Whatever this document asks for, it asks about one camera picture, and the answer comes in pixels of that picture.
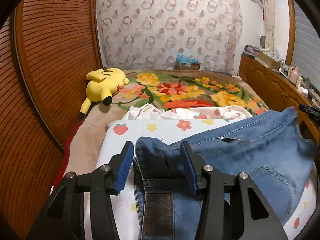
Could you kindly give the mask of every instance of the cabinet door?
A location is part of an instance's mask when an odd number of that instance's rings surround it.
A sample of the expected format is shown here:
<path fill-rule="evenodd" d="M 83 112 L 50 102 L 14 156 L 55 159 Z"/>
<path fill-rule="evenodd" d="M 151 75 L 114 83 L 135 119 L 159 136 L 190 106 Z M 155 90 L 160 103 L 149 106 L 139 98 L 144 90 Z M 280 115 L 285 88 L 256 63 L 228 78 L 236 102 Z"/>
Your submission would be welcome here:
<path fill-rule="evenodd" d="M 263 101 L 270 109 L 282 111 L 284 109 L 283 102 L 285 95 L 288 93 L 287 86 L 282 80 L 279 80 L 279 78 L 270 73 L 270 78 L 266 87 L 266 96 L 265 99 L 262 98 Z"/>
<path fill-rule="evenodd" d="M 268 70 L 261 66 L 258 62 L 252 67 L 249 77 L 247 79 L 247 83 L 253 90 L 257 93 L 262 100 L 264 100 L 267 89 L 266 85 L 268 82 L 267 72 Z"/>
<path fill-rule="evenodd" d="M 251 60 L 247 56 L 241 57 L 241 63 L 239 67 L 239 76 L 243 81 L 247 82 L 251 70 Z"/>
<path fill-rule="evenodd" d="M 295 106 L 298 111 L 297 123 L 301 124 L 302 120 L 306 117 L 306 113 L 299 110 L 300 104 L 305 104 L 305 100 L 301 98 L 302 96 L 296 93 L 295 91 L 290 91 L 286 96 L 283 104 L 283 109 L 286 109 L 289 106 Z"/>

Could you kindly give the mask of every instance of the black cable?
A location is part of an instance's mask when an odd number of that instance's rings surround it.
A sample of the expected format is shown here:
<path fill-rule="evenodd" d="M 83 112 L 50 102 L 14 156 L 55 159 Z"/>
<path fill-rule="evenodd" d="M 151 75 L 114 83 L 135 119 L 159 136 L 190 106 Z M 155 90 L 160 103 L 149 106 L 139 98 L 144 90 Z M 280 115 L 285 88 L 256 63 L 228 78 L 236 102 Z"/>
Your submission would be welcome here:
<path fill-rule="evenodd" d="M 312 101 L 311 101 L 311 103 L 314 105 L 319 99 L 320 99 L 320 97 L 314 103 L 312 103 Z"/>

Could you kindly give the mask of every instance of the metal screw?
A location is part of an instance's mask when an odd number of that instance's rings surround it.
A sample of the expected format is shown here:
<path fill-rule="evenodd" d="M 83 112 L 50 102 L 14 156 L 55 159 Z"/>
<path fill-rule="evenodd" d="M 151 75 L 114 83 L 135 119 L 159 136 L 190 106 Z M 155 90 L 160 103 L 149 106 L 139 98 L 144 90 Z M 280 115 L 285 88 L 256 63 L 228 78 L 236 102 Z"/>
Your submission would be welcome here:
<path fill-rule="evenodd" d="M 73 178 L 75 175 L 76 175 L 75 172 L 69 171 L 69 172 L 66 174 L 66 178 L 71 179 L 71 178 Z"/>
<path fill-rule="evenodd" d="M 102 166 L 100 167 L 100 169 L 101 169 L 102 171 L 108 171 L 108 170 L 110 170 L 110 166 L 109 166 L 108 164 L 104 164 L 104 165 L 102 165 Z"/>
<path fill-rule="evenodd" d="M 205 165 L 203 168 L 205 171 L 213 171 L 213 167 L 211 165 Z"/>
<path fill-rule="evenodd" d="M 247 179 L 249 176 L 247 173 L 245 172 L 240 172 L 239 176 L 242 178 L 242 179 Z"/>

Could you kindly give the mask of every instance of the wooden furniture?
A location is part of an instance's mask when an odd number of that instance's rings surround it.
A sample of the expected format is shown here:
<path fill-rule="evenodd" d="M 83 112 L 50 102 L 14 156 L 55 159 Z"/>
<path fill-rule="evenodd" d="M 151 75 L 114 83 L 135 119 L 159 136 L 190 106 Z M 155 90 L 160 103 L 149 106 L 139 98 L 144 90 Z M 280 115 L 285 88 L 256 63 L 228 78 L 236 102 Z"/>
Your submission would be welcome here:
<path fill-rule="evenodd" d="M 246 55 L 242 55 L 240 77 L 247 82 L 261 97 L 270 109 L 283 111 L 289 106 L 295 106 L 298 111 L 297 123 L 306 137 L 312 136 L 313 141 L 319 142 L 318 127 L 299 110 L 300 104 L 311 106 L 310 100 L 297 92 L 297 88 L 290 81 L 265 68 L 258 61 Z"/>
<path fill-rule="evenodd" d="M 1 237 L 8 227 L 25 239 L 49 196 L 84 77 L 100 68 L 94 10 L 95 0 L 23 0 L 0 28 L 0 239 L 13 239 Z"/>

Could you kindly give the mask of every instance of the wooden wardrobe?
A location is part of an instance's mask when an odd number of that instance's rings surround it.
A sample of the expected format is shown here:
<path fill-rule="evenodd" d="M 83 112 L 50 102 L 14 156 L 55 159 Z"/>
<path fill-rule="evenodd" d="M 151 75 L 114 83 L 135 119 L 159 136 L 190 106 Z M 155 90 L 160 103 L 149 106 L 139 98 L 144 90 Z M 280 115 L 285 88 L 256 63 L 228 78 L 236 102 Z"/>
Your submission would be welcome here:
<path fill-rule="evenodd" d="M 50 193 L 85 75 L 101 66 L 94 1 L 23 0 L 0 30 L 0 216 L 20 239 Z"/>

